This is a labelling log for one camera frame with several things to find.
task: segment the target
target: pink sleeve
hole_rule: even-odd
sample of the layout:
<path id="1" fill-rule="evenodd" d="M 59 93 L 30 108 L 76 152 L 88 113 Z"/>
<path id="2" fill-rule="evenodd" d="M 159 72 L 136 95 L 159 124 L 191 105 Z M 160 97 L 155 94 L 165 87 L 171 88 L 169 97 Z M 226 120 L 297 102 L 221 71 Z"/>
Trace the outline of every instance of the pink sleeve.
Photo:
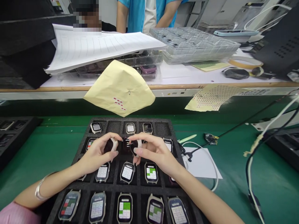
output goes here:
<path id="1" fill-rule="evenodd" d="M 40 217 L 29 209 L 11 202 L 0 211 L 0 224 L 40 224 Z"/>

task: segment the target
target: green pen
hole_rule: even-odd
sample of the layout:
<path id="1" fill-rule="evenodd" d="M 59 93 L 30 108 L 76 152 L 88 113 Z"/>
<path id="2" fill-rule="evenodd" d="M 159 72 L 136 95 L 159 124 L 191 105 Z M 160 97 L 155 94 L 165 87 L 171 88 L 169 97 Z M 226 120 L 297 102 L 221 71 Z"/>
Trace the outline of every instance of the green pen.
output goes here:
<path id="1" fill-rule="evenodd" d="M 197 136 L 197 134 L 191 135 L 187 138 L 183 138 L 182 140 L 178 140 L 178 143 L 182 144 L 183 142 L 189 141 L 190 139 L 195 138 L 196 136 Z"/>

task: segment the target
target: blue shirt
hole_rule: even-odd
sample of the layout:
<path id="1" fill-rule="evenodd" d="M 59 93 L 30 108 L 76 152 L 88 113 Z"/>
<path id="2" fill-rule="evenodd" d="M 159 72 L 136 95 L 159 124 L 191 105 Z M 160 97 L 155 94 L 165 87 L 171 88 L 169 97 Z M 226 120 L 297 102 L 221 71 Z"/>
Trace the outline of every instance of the blue shirt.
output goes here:
<path id="1" fill-rule="evenodd" d="M 145 0 L 118 0 L 129 9 L 128 33 L 142 32 L 144 17 L 145 17 Z M 164 15 L 165 7 L 168 3 L 176 0 L 156 0 L 156 15 L 157 23 Z M 171 21 L 169 27 L 174 27 L 174 22 L 177 17 L 177 11 Z"/>

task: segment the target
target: white cable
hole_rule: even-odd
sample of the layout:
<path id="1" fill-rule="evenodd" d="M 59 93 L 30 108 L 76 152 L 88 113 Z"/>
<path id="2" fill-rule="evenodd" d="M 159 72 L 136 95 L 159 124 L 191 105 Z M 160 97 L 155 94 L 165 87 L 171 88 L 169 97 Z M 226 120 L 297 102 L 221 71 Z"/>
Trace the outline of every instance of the white cable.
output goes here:
<path id="1" fill-rule="evenodd" d="M 286 105 L 286 107 L 273 120 L 271 120 L 271 122 L 266 126 L 265 130 L 259 136 L 261 136 L 261 138 L 262 138 L 264 136 L 264 134 L 266 133 L 266 131 L 268 130 L 268 128 L 298 99 L 299 99 L 299 96 L 294 98 L 288 105 Z M 253 149 L 251 149 L 251 153 L 253 153 L 255 151 L 256 146 Z M 259 211 L 259 207 L 255 201 L 254 194 L 252 192 L 252 186 L 251 186 L 251 164 L 252 164 L 252 161 L 253 161 L 253 157 L 250 158 L 249 163 L 248 163 L 248 169 L 247 169 L 249 192 L 253 199 L 255 210 L 258 212 L 259 218 L 262 221 L 262 224 L 265 224 L 263 217 Z"/>
<path id="2" fill-rule="evenodd" d="M 198 144 L 195 143 L 195 142 L 184 142 L 184 143 L 182 144 L 182 146 L 184 146 L 184 145 L 187 144 L 187 143 L 193 143 L 193 144 L 195 144 L 195 145 L 197 145 L 198 147 L 200 147 L 200 148 L 203 149 L 203 147 L 201 147 L 200 145 L 198 145 Z M 217 168 L 216 168 L 216 165 L 215 165 L 215 163 L 214 163 L 214 161 L 213 161 L 212 156 L 211 156 L 206 150 L 204 150 L 204 152 L 209 156 L 209 158 L 210 158 L 210 160 L 211 160 L 211 162 L 212 162 L 212 164 L 213 164 L 213 167 L 214 167 L 214 169 L 215 169 L 215 173 L 216 173 L 216 183 L 215 183 L 215 186 L 213 187 L 213 189 L 211 189 L 211 191 L 214 192 L 214 191 L 217 189 L 218 181 L 219 181 L 218 173 L 217 173 Z"/>
<path id="3" fill-rule="evenodd" d="M 262 13 L 264 13 L 264 12 L 268 11 L 269 9 L 274 8 L 274 7 L 276 7 L 276 6 L 280 6 L 280 7 L 282 7 L 282 8 L 287 9 L 287 10 L 291 10 L 291 9 L 292 9 L 292 8 L 289 7 L 289 6 L 285 6 L 285 5 L 282 5 L 282 4 L 276 4 L 276 5 L 273 5 L 273 6 L 269 7 L 269 8 L 267 8 L 267 9 L 265 9 L 264 11 L 260 12 L 258 15 L 256 15 L 255 17 L 253 17 L 251 20 L 249 20 L 249 21 L 244 25 L 244 29 L 247 29 L 247 27 L 246 27 L 247 24 L 250 23 L 252 20 L 254 20 L 256 17 L 258 17 L 258 16 L 261 15 Z"/>
<path id="4" fill-rule="evenodd" d="M 285 13 L 285 14 L 281 15 L 280 17 L 278 17 L 278 18 L 272 20 L 271 22 L 267 23 L 266 25 L 263 25 L 262 27 L 256 29 L 256 31 L 258 31 L 259 29 L 263 28 L 264 26 L 268 26 L 270 23 L 274 22 L 275 20 L 278 20 L 278 19 L 280 19 L 281 17 L 284 17 L 286 14 L 287 14 L 287 13 Z M 278 24 L 278 23 L 279 23 L 279 22 L 277 22 L 277 23 L 275 23 L 274 25 L 272 25 L 272 26 L 270 26 L 270 27 L 264 29 L 263 32 L 264 32 L 265 30 L 267 30 L 267 29 L 270 29 L 271 27 L 275 26 L 275 25 Z"/>

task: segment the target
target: white shirt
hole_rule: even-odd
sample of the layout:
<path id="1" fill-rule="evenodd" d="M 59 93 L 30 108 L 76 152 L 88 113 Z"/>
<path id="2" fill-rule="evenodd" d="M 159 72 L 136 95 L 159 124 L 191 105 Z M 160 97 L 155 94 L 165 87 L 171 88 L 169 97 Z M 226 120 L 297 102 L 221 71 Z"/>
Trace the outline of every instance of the white shirt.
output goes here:
<path id="1" fill-rule="evenodd" d="M 150 32 L 150 28 L 154 28 L 157 24 L 156 0 L 145 0 L 144 14 L 145 16 L 142 32 L 144 34 L 148 34 Z"/>

